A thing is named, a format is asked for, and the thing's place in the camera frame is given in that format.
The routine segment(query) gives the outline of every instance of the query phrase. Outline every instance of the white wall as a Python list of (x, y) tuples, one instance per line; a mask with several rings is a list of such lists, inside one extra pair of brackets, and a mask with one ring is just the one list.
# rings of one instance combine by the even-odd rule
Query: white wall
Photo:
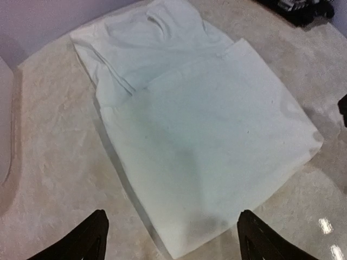
[(332, 23), (347, 37), (347, 0), (335, 0), (333, 5), (335, 17), (332, 19)]
[(137, 0), (0, 0), (0, 56), (15, 67), (48, 42)]

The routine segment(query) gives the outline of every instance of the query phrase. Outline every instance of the white fabric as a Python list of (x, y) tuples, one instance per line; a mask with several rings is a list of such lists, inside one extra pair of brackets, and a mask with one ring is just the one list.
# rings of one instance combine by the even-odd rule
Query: white fabric
[(173, 258), (235, 224), (322, 145), (252, 47), (183, 0), (107, 17), (71, 38), (127, 177)]

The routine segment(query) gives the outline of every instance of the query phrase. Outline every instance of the black object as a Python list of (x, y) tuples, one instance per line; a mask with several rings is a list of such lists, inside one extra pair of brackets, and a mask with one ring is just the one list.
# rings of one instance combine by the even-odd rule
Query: black object
[(237, 230), (242, 260), (317, 260), (283, 239), (250, 210), (241, 213)]
[(278, 0), (255, 0), (282, 16), (296, 27), (305, 27), (313, 22), (315, 17), (323, 16), (331, 19), (335, 15), (334, 7), (326, 0), (317, 4), (308, 4), (303, 8), (287, 11), (279, 5)]
[(343, 121), (345, 123), (345, 127), (347, 127), (347, 95), (344, 96), (338, 103), (338, 109), (340, 110), (340, 114), (343, 116)]
[(104, 260), (107, 233), (106, 213), (96, 210), (61, 240), (28, 260)]

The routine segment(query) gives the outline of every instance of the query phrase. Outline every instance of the white container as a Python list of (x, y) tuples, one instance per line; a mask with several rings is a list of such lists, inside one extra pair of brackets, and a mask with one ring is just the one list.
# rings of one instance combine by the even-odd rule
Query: white container
[(5, 181), (11, 164), (12, 70), (0, 57), (0, 184)]

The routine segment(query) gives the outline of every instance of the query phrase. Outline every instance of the folded t-shirt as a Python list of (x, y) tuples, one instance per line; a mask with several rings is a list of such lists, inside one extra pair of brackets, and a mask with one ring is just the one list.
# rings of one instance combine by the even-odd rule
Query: folded t-shirt
[(107, 134), (173, 258), (235, 224), (320, 149), (318, 131), (245, 41), (183, 0), (71, 34)]

